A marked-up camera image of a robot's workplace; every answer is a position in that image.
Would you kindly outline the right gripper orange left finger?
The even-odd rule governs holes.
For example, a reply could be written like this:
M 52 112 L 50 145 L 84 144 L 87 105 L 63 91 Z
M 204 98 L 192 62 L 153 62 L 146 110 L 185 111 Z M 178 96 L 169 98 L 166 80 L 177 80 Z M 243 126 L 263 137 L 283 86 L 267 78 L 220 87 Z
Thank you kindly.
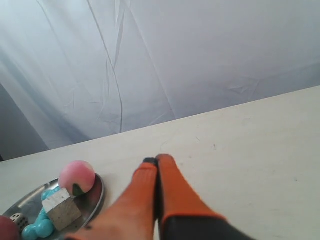
M 152 240 L 155 229 L 157 160 L 145 158 L 121 196 L 66 240 Z

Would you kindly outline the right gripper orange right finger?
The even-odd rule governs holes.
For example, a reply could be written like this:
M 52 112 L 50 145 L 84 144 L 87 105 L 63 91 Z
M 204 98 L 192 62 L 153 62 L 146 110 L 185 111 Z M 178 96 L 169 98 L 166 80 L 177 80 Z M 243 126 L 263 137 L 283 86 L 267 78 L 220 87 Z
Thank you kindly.
M 209 208 L 168 154 L 158 163 L 159 235 L 161 240 L 249 240 L 227 219 Z

